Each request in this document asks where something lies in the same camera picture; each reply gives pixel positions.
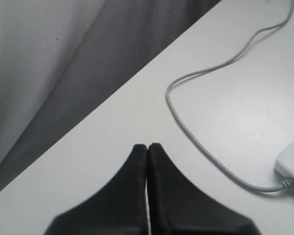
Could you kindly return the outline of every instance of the fabric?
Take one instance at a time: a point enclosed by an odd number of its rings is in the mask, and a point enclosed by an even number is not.
[[[106,0],[52,93],[0,164],[0,190],[215,3]]]

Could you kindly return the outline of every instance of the desk surface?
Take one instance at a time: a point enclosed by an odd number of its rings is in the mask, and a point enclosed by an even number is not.
[[[0,193],[0,235],[43,234],[56,215],[103,187],[135,143],[152,142],[264,235],[294,234],[294,198],[254,195],[227,179],[180,131],[164,99],[175,78],[225,61],[288,10],[289,0],[219,3]],[[172,101],[229,169],[255,185],[277,184],[276,156],[294,140],[294,16],[237,63],[179,86]]]

